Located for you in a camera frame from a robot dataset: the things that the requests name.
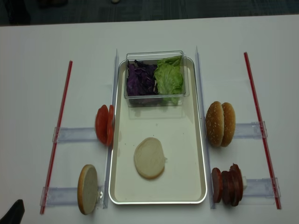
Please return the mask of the right tomato slice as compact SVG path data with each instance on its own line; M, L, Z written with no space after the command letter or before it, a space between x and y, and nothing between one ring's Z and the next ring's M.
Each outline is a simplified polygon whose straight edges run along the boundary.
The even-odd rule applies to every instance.
M113 127L113 119L114 119L114 106L109 106L108 112L108 120L107 120L107 142L106 145L110 146L114 137L114 127Z

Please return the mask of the left tomato slice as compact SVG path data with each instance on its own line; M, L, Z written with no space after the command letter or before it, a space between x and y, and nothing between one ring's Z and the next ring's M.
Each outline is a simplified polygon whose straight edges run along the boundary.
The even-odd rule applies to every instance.
M108 108L106 105L103 105L98 109L96 118L95 118L95 132L98 140L106 144L107 143L107 123L108 123Z

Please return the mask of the front meat patty slice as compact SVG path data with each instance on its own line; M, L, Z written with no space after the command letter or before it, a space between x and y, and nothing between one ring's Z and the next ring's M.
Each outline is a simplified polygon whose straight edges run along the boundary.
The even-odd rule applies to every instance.
M213 180L213 202L219 203L222 198L223 183L222 183L221 172L218 168L213 168L212 180Z

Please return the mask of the meat patty slice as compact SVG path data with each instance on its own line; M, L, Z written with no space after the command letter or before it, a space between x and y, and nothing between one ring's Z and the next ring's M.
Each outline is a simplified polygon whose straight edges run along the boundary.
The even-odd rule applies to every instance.
M222 200L225 205L231 204L235 199L235 186L230 172L222 171Z
M235 189L235 196L233 201L231 202L232 206L237 206L239 202L242 200L243 196L243 181L242 181L242 174L241 170L239 169L237 164L234 164L230 167L229 173L232 176L234 189Z
M213 168L212 180L213 180L213 202L219 203L222 198L223 183L222 183L221 172L218 168Z

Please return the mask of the rear meat patty slice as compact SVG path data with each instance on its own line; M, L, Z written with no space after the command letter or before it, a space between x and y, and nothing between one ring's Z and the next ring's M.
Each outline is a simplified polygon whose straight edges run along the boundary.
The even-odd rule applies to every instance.
M241 170L239 169L237 164L234 164L230 167L229 173L232 176L234 189L235 189L235 196L233 201L231 202L232 206L237 206L239 202L242 200L243 196L243 181L242 181L242 174Z

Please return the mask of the bottom bun on tray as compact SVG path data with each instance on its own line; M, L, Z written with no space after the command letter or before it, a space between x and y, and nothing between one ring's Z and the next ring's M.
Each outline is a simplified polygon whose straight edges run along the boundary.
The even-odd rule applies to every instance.
M164 171L165 161L162 144L157 138L145 138L135 149L134 165L143 178L159 177Z

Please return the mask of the sesame top bun left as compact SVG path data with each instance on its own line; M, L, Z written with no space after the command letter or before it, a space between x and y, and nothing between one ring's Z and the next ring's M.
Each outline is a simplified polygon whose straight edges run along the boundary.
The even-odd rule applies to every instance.
M213 147L219 147L224 136L224 111L219 101L213 102L206 113L206 136Z

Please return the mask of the sesame bun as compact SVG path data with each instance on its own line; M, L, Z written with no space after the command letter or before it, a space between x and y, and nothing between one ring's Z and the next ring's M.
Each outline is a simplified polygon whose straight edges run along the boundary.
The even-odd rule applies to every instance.
M224 136L224 111L219 101L213 102L206 113L206 136L213 147L219 147Z
M228 102L223 103L222 108L224 115L224 135L221 146L227 147L231 143L235 133L235 111L233 106Z

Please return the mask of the sesame top bun right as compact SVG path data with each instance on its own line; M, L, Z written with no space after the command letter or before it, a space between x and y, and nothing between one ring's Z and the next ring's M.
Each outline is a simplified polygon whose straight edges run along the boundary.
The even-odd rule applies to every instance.
M231 143L235 133L235 111L233 106L228 102L223 103L222 108L224 115L224 135L221 146L227 147Z

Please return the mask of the upper left clear holder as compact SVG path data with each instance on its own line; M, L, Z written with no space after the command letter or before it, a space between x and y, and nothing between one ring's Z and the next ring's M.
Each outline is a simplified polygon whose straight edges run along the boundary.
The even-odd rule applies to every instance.
M53 143L94 142L97 140L95 129L92 127L55 127L52 138Z

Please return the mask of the clear holder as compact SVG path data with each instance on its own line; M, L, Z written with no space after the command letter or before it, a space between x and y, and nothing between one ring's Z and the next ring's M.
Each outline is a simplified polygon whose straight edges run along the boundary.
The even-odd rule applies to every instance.
M243 191L240 205L273 205L275 204L274 192L270 178L247 179L247 188Z
M45 207L49 206L77 206L77 190L77 187L43 187L40 200L40 213L43 214ZM99 186L96 205L105 209L107 208L107 197L104 193L104 187Z
M235 139L266 139L268 137L265 122L236 123Z
M97 140L95 129L92 127L55 127L52 138L53 143L94 142Z

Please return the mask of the upper right clear holder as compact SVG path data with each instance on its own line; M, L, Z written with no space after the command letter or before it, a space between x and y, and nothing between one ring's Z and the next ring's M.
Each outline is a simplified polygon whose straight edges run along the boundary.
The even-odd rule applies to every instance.
M265 122L236 123L235 139L266 139L268 137Z

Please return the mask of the white pusher block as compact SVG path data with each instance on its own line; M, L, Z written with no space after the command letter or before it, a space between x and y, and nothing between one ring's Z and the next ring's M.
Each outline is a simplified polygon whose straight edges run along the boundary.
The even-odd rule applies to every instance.
M243 190L247 188L247 179L245 176L242 176L242 184L243 184Z

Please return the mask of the right red straw rail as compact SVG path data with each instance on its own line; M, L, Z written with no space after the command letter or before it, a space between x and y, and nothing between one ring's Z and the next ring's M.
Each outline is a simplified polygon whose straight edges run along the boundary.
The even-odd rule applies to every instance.
M259 102L258 102L258 98L257 98L256 88L255 88L254 79L253 79L253 75L252 75L252 70L250 67L249 56L248 56L247 52L244 52L243 55L244 55L244 59L245 59L245 63L246 63L248 76L249 76L249 81L250 81L250 86L251 86L253 99L254 99L254 103L255 103L255 108L256 108L257 118L258 118L258 122L259 122L259 126L260 126L260 131L262 134L263 147L264 147L265 156L266 156L266 160L267 160L267 166L268 166L268 170L269 170L269 174L270 174L270 178L271 178L271 185L272 185L272 189L274 192L275 204L276 204L276 208L278 210L280 210L280 209L282 209L282 206L281 206L280 196L278 193L278 184L276 181L276 177L275 177L275 173L274 173L274 169L273 169L273 165L272 165L272 161L271 161L271 154L270 154L269 146L268 146L268 142L267 142L266 127L264 125L260 107L259 107Z

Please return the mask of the left red straw rail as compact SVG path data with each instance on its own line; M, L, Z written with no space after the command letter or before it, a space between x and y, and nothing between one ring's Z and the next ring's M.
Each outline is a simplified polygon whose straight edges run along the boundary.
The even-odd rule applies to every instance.
M41 205L41 209L40 209L40 215L43 215L44 211L45 211L45 205L46 205L46 200L47 200L47 195L48 195L48 189L50 186L51 174L52 174L55 153L56 153L56 147L57 147L57 138L58 138L58 134L59 134L62 118L63 118L64 105L65 105L67 91L68 91L68 85L69 85L69 81L70 81L70 77L71 77L72 64L73 64L73 61L69 61L67 76L66 76L65 85L64 85L64 92L63 92L62 101L61 101L61 105L60 105L59 116L58 116L58 120L57 120L56 129L54 130L54 140L53 140L51 157L50 157L50 161L49 161L49 168L48 168L47 178L46 178L46 183L45 183L45 190L44 190L44 194L42 197L42 205Z

